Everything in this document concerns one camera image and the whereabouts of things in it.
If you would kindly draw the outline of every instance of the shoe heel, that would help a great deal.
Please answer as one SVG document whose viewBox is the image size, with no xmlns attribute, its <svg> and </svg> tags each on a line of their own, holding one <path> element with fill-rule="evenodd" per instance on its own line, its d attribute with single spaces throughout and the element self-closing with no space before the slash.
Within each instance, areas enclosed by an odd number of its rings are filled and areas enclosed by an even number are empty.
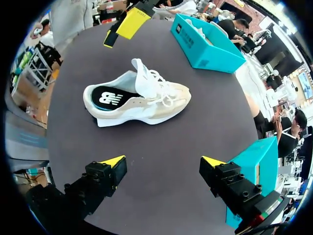
<svg viewBox="0 0 313 235">
<path fill-rule="evenodd" d="M 97 118 L 98 127 L 116 126 L 116 125 L 120 125 L 126 121 L 128 121 L 128 119 L 100 119 L 100 118 Z"/>
</svg>

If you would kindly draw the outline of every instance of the dark gray table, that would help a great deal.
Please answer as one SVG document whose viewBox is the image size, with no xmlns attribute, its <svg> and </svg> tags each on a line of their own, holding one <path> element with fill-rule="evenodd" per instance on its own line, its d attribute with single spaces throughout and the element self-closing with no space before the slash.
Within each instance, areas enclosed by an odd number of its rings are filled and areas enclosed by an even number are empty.
<svg viewBox="0 0 313 235">
<path fill-rule="evenodd" d="M 231 74 L 192 69 L 170 32 L 152 20 L 133 39 L 102 46 L 109 25 L 74 40 L 56 81 L 48 147 L 56 186 L 81 177 L 85 165 L 125 154 L 128 173 L 87 222 L 120 235 L 229 234 L 226 206 L 199 174 L 200 157 L 229 161 L 257 140 L 244 93 Z M 84 88 L 134 70 L 141 58 L 166 80 L 190 88 L 186 109 L 159 125 L 129 121 L 99 128 L 83 103 Z"/>
</svg>

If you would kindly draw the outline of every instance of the shoe sole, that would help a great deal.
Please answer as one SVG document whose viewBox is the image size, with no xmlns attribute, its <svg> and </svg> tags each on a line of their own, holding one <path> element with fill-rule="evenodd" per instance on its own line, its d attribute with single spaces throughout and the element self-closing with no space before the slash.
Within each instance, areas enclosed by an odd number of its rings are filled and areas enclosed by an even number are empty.
<svg viewBox="0 0 313 235">
<path fill-rule="evenodd" d="M 179 114 L 181 111 L 182 110 L 180 110 L 179 112 L 177 112 L 173 115 L 170 115 L 170 116 L 167 116 L 164 118 L 159 118 L 159 119 L 131 118 L 131 117 L 130 118 L 124 118 L 124 119 L 99 119 L 99 118 L 96 118 L 96 119 L 97 119 L 97 124 L 99 127 L 117 126 L 117 125 L 123 124 L 127 121 L 130 121 L 130 120 L 139 120 L 139 121 L 145 122 L 146 124 L 149 124 L 149 125 L 156 125 L 156 124 L 165 122 L 168 119 L 171 119 L 172 117 Z"/>
</svg>

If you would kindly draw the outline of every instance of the black insole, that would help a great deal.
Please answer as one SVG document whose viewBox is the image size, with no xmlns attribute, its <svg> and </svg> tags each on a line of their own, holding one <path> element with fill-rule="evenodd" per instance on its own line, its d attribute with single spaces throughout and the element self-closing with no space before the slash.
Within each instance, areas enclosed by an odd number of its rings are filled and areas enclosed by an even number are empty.
<svg viewBox="0 0 313 235">
<path fill-rule="evenodd" d="M 105 86 L 96 87 L 91 93 L 94 106 L 104 111 L 117 109 L 132 97 L 140 97 L 140 95 Z"/>
</svg>

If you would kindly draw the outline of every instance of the white sneaker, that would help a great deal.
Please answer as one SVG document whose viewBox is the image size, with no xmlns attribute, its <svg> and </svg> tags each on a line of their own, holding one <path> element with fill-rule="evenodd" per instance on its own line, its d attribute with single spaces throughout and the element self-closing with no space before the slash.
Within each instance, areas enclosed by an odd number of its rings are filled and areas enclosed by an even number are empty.
<svg viewBox="0 0 313 235">
<path fill-rule="evenodd" d="M 188 24 L 190 24 L 204 39 L 206 38 L 205 34 L 202 31 L 202 28 L 196 28 L 192 25 L 192 21 L 190 19 L 185 20 Z"/>
<path fill-rule="evenodd" d="M 159 124 L 180 113 L 189 103 L 191 94 L 187 87 L 165 81 L 140 59 L 133 59 L 132 64 L 137 73 L 127 71 L 114 81 L 85 88 L 85 107 L 99 127 L 134 119 Z"/>
</svg>

